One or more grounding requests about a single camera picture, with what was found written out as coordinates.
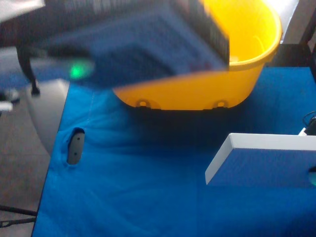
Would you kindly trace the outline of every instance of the black metal leg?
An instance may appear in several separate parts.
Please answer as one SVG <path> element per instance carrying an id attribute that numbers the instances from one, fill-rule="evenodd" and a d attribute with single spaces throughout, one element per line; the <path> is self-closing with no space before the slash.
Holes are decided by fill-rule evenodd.
<path id="1" fill-rule="evenodd" d="M 0 228 L 6 228 L 6 227 L 9 227 L 12 225 L 35 222 L 36 217 L 38 215 L 38 213 L 36 211 L 24 210 L 24 209 L 20 209 L 20 208 L 15 208 L 15 207 L 10 207 L 10 206 L 2 206 L 2 205 L 0 205 L 0 211 L 18 213 L 18 214 L 23 214 L 23 215 L 28 215 L 28 216 L 35 216 L 32 218 L 26 218 L 26 219 L 20 219 L 20 220 L 0 221 Z"/>

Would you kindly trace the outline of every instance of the floor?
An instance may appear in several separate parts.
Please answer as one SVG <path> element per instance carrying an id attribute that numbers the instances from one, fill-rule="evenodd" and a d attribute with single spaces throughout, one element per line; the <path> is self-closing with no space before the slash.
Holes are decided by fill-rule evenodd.
<path id="1" fill-rule="evenodd" d="M 11 113 L 0 117 L 0 205 L 36 211 L 50 156 L 28 113 L 24 93 Z M 0 211 L 0 220 L 28 216 Z M 0 229 L 1 237 L 30 237 L 33 224 Z"/>

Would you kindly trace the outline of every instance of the yellow plastic tub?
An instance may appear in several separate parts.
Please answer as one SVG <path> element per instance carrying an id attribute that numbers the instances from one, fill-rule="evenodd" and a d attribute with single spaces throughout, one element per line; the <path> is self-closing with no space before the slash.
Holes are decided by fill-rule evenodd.
<path id="1" fill-rule="evenodd" d="M 229 72 L 191 74 L 114 89 L 123 102 L 162 110 L 204 110 L 230 108 L 249 96 L 279 45 L 279 16 L 262 0 L 205 0 L 204 6 L 229 35 Z"/>

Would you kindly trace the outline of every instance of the blue fabric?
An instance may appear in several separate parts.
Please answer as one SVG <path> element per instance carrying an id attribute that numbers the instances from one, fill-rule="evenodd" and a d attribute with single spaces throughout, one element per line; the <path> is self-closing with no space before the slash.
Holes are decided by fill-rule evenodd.
<path id="1" fill-rule="evenodd" d="M 298 134 L 315 109 L 308 68 L 265 68 L 229 110 L 140 110 L 71 85 L 33 236 L 316 236 L 315 189 L 215 188 L 204 177 L 228 133 Z M 70 166 L 76 127 L 85 145 Z"/>

